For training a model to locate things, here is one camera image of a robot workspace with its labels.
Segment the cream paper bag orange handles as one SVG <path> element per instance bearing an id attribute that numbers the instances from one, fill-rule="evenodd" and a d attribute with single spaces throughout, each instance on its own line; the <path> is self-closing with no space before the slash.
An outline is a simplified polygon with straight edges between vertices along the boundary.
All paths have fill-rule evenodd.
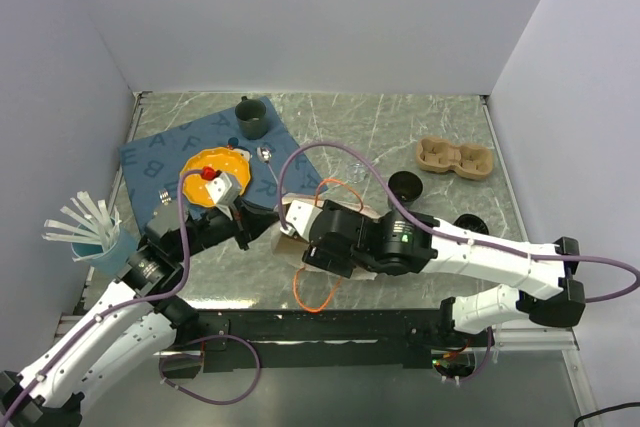
<path id="1" fill-rule="evenodd" d="M 379 217 L 379 214 L 374 209 L 365 205 L 362 199 L 362 196 L 356 190 L 354 190 L 347 183 L 342 182 L 335 178 L 328 178 L 323 180 L 320 183 L 320 185 L 316 188 L 315 194 L 313 196 L 305 195 L 305 194 L 294 194 L 294 193 L 285 194 L 284 195 L 285 208 L 288 209 L 291 203 L 295 201 L 299 201 L 301 203 L 304 203 L 305 205 L 313 205 L 314 207 L 317 207 L 317 208 L 322 207 L 323 204 L 327 201 L 327 198 L 321 197 L 321 194 L 320 194 L 321 189 L 325 187 L 327 184 L 331 184 L 331 183 L 344 187 L 351 194 L 353 194 L 357 199 L 356 202 L 339 201 L 339 204 L 341 204 L 342 206 L 348 207 L 352 210 L 357 210 L 358 212 L 364 213 L 365 215 L 374 219 Z M 299 237 L 291 237 L 283 234 L 280 231 L 280 227 L 278 225 L 273 226 L 270 229 L 270 232 L 271 232 L 271 251 L 273 255 L 277 258 L 280 258 L 281 260 L 286 262 L 288 265 L 296 269 L 296 272 L 292 279 L 292 292 L 298 306 L 304 311 L 312 314 L 317 314 L 319 312 L 322 312 L 324 309 L 328 307 L 328 305 L 332 301 L 336 293 L 336 290 L 339 288 L 344 278 L 338 276 L 337 274 L 328 273 L 328 276 L 330 278 L 334 278 L 336 282 L 331 287 L 331 290 L 327 298 L 317 307 L 306 305 L 301 299 L 299 294 L 298 284 L 299 284 L 301 273 L 304 271 L 314 272 L 314 273 L 325 273 L 325 271 L 317 267 L 313 267 L 309 264 L 306 264 L 302 260 L 303 253 L 308 247 L 308 243 L 306 241 L 300 239 Z"/>

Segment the brown pulp cup carrier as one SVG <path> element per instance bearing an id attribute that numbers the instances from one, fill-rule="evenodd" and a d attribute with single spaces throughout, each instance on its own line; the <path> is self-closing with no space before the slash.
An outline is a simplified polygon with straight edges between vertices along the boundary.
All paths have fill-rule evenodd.
<path id="1" fill-rule="evenodd" d="M 306 248 L 307 244 L 304 241 L 286 235 L 280 235 L 274 241 L 273 253 L 276 256 L 300 260 Z"/>

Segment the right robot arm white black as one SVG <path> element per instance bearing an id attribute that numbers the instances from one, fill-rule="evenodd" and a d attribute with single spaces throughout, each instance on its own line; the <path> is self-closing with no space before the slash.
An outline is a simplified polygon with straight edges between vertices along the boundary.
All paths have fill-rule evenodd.
<path id="1" fill-rule="evenodd" d="M 326 201 L 294 201 L 285 221 L 305 241 L 304 263 L 349 278 L 444 273 L 494 283 L 494 288 L 442 302 L 439 338 L 460 345 L 470 335 L 527 318 L 552 328 L 576 326 L 585 310 L 583 285 L 552 244 L 498 239 L 419 214 L 414 222 L 396 209 L 379 218 Z"/>

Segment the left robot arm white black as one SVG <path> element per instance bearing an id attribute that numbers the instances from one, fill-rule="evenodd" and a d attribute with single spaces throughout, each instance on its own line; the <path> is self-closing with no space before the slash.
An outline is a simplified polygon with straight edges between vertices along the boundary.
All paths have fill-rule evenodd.
<path id="1" fill-rule="evenodd" d="M 77 426 L 125 369 L 168 347 L 190 347 L 200 313 L 179 293 L 192 255 L 229 239 L 246 250 L 279 219 L 279 209 L 245 200 L 198 217 L 177 201 L 158 205 L 94 307 L 31 365 L 2 372 L 2 425 Z"/>

